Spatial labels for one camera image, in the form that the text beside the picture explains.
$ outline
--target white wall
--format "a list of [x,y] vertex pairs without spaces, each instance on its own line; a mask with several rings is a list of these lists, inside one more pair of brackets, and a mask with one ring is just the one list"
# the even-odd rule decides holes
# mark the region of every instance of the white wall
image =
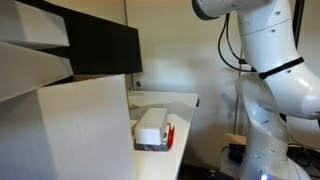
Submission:
[[[143,60],[144,72],[135,81],[141,90],[199,93],[184,161],[218,166],[222,136],[233,129],[237,78],[217,52],[224,17],[201,21],[190,0],[127,0],[127,9],[129,26],[139,29]],[[230,36],[239,52],[235,27],[233,15]]]

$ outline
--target black cable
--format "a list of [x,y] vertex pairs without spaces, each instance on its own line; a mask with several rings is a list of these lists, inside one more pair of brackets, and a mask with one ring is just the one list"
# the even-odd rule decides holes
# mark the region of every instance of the black cable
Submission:
[[[294,150],[293,151],[293,158],[294,158],[295,162],[298,163],[302,167],[309,167],[312,165],[314,168],[316,168],[319,171],[320,159],[313,156],[311,152],[318,153],[318,151],[320,149],[304,145],[304,144],[298,142],[292,135],[290,135],[290,137],[296,143],[290,143],[289,146],[290,145],[298,145],[300,147],[300,150],[303,152],[303,155],[305,156],[305,160],[307,161],[306,164],[304,164],[301,160],[299,160],[295,155],[297,150]],[[312,175],[312,174],[309,174],[309,176],[314,177],[314,178],[320,178],[320,176]]]
[[294,42],[296,44],[296,48],[298,48],[298,43],[299,43],[304,5],[305,5],[305,0],[296,0],[296,4],[294,7],[292,28],[293,28]]
[[243,70],[243,69],[240,69],[240,68],[237,68],[237,67],[234,67],[232,66],[231,64],[229,64],[223,57],[222,53],[221,53],[221,39],[222,39],[222,36],[224,34],[224,31],[226,30],[226,26],[227,26],[227,22],[228,22],[228,18],[230,17],[230,14],[227,14],[226,15],[226,19],[224,21],[224,26],[223,26],[223,29],[221,31],[221,34],[220,34],[220,37],[219,37],[219,41],[218,41],[218,52],[219,52],[219,55],[220,55],[220,58],[221,60],[227,65],[229,66],[230,68],[232,69],[235,69],[237,71],[241,71],[241,72],[252,72],[251,70]]
[[233,48],[232,48],[232,46],[231,46],[231,43],[230,43],[230,40],[229,40],[229,20],[230,20],[230,16],[228,16],[228,19],[227,19],[227,27],[226,27],[226,38],[227,38],[227,42],[228,42],[229,49],[230,49],[232,55],[233,55],[236,59],[238,59],[239,62],[245,62],[244,59],[242,59],[242,58],[240,58],[240,57],[238,57],[238,56],[236,55],[236,53],[233,51]]

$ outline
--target black band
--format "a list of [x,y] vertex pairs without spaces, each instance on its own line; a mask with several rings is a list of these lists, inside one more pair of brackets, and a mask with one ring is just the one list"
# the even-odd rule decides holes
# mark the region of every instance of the black band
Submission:
[[210,17],[210,16],[206,15],[206,13],[204,13],[202,11],[202,9],[200,8],[199,2],[197,0],[192,0],[192,7],[193,7],[193,11],[196,13],[198,18],[200,18],[202,20],[208,21],[208,20],[218,18],[218,17]]
[[271,76],[271,75],[273,75],[273,74],[276,74],[276,73],[278,73],[278,72],[280,72],[280,71],[283,71],[283,70],[285,70],[285,69],[289,69],[289,68],[291,68],[291,67],[293,67],[293,66],[296,66],[296,65],[298,65],[298,64],[300,64],[300,63],[303,63],[303,62],[304,62],[304,59],[303,59],[302,57],[299,57],[299,58],[296,59],[296,60],[287,62],[287,63],[285,63],[285,64],[282,65],[282,66],[279,66],[279,67],[276,67],[276,68],[274,68],[274,69],[271,69],[270,71],[260,73],[260,74],[259,74],[259,77],[260,77],[261,79],[266,79],[268,76]]

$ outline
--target white surface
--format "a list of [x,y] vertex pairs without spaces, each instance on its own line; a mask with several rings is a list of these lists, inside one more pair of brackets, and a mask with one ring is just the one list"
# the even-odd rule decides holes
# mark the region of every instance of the white surface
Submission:
[[0,102],[72,75],[68,59],[0,42]]
[[0,40],[44,49],[69,46],[62,17],[14,0],[0,1]]
[[167,127],[167,111],[164,108],[148,109],[135,128],[137,144],[161,145]]
[[135,180],[124,76],[0,104],[0,179]]
[[129,101],[141,107],[168,109],[168,122],[175,127],[174,142],[168,152],[135,151],[138,180],[175,180],[180,168],[190,123],[198,100],[197,94],[137,91]]

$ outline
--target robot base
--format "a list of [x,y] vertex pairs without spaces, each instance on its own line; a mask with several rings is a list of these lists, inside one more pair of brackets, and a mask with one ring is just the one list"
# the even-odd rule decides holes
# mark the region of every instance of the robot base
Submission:
[[247,150],[239,177],[241,180],[310,180],[308,174],[287,156],[270,157],[254,150]]

